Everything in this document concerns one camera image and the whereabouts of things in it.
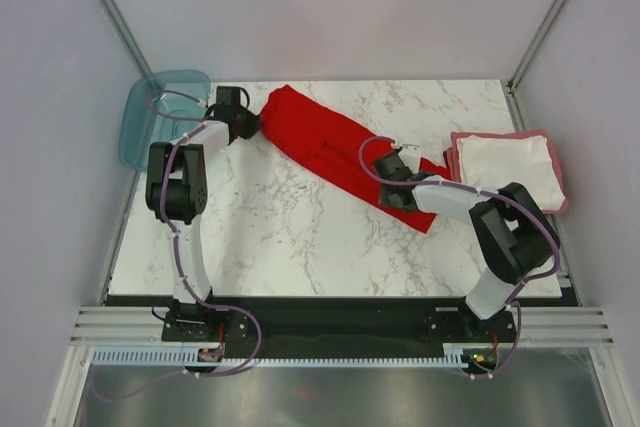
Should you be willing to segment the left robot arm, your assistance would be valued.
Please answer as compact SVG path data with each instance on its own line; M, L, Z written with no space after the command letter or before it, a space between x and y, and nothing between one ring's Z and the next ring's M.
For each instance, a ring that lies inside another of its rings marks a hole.
M200 117L159 111L155 101L175 95L205 109ZM198 340L208 340L219 329L219 316L203 305L211 301L213 287L206 273L201 240L201 220L208 201L207 161L237 139L248 140L262 127L261 117L251 112L250 96L240 86L219 86L211 105L175 90L156 90L146 95L151 113L167 120L194 122L196 127L169 142L149 146L145 201L156 219L169 229L173 254L173 299L191 309L185 329Z

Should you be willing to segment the right aluminium corner post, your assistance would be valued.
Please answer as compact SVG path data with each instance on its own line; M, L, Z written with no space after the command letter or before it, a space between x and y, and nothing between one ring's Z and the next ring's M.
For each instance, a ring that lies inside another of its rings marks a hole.
M534 62L536 55L550 34L568 1L569 0L552 0L523 56L517 64L514 73L504 82L504 87L510 95L514 95L518 86L522 83L526 73Z

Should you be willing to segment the left aluminium corner post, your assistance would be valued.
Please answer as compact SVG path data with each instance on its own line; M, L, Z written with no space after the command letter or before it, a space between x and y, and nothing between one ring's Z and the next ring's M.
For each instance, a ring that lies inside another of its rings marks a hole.
M143 54L116 0L98 0L120 41L141 76L150 75L153 70Z

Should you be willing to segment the red t shirt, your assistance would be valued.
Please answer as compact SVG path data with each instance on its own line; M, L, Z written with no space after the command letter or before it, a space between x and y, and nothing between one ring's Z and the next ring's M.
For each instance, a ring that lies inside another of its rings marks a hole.
M261 110L264 136L283 154L323 180L425 233L433 213L403 212L379 204L380 184L359 162L359 148L374 133L289 85L269 94Z

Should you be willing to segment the teal transparent plastic bin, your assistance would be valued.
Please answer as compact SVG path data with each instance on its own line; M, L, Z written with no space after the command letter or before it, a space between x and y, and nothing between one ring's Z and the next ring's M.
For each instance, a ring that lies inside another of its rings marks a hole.
M130 89L123 115L118 158L132 170L145 172L149 146L171 142L194 130L211 94L209 77L198 70L158 72Z

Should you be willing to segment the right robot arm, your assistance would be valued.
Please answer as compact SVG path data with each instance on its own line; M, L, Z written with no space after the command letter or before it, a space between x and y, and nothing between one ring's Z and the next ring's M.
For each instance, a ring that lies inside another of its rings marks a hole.
M426 171L414 172L398 150L373 162L380 203L406 212L433 213L470 225L486 268L458 315L467 339L483 339L493 316L511 302L530 273L559 256L557 233L529 191L512 182L496 191L473 188Z

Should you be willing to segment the aluminium frame rail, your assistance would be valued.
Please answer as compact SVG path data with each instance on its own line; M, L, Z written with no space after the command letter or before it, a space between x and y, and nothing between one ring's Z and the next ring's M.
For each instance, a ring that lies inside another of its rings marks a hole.
M596 307L524 307L520 344L527 347L603 347L613 344ZM162 326L145 307L83 307L72 330L74 346L155 346Z

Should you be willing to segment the aluminium corner post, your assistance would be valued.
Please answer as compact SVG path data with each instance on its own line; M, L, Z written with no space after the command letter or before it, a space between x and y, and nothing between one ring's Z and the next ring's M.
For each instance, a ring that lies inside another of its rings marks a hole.
M141 76L150 75L153 70L143 54L116 0L98 0L120 41Z
M568 1L569 0L552 0L523 56L517 64L514 73L504 82L504 87L510 95L514 95L518 86L522 83L526 73L534 62L536 55L550 34Z

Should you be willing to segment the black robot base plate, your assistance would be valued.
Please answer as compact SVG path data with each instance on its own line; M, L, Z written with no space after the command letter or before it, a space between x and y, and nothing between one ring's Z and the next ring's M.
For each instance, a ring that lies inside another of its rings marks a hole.
M428 354L447 344L505 347L520 341L527 300L477 319L460 298L222 297L214 310L166 296L114 296L107 307L145 307L165 342L218 342L234 354Z

